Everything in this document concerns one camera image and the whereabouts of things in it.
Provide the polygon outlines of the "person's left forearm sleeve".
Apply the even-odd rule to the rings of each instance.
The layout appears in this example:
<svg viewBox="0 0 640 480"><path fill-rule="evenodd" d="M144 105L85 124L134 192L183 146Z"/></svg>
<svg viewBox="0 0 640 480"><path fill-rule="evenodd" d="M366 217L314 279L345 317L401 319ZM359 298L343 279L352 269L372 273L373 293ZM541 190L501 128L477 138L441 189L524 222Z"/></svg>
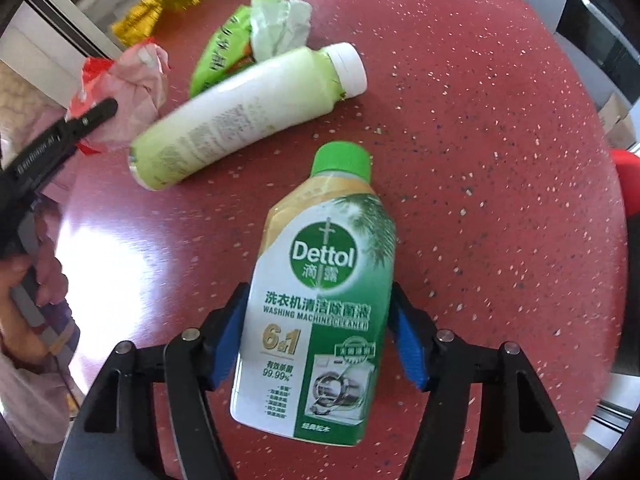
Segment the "person's left forearm sleeve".
<svg viewBox="0 0 640 480"><path fill-rule="evenodd" d="M1 404L9 427L22 443L58 444L70 426L67 388L55 358L40 366L16 365L1 353Z"/></svg>

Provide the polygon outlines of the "person's left hand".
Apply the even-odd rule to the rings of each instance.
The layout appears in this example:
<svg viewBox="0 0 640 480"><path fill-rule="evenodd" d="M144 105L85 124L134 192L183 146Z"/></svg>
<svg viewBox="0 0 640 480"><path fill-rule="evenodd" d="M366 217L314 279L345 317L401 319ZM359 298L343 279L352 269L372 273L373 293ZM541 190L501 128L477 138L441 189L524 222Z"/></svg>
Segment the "person's left hand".
<svg viewBox="0 0 640 480"><path fill-rule="evenodd" d="M29 255L36 261L39 240L35 214L29 210L25 217L1 229L1 257ZM80 337L72 310L65 300L58 304L36 305L39 284L32 266L20 284L11 289L11 297L32 331L56 359L61 370L68 371Z"/></svg>

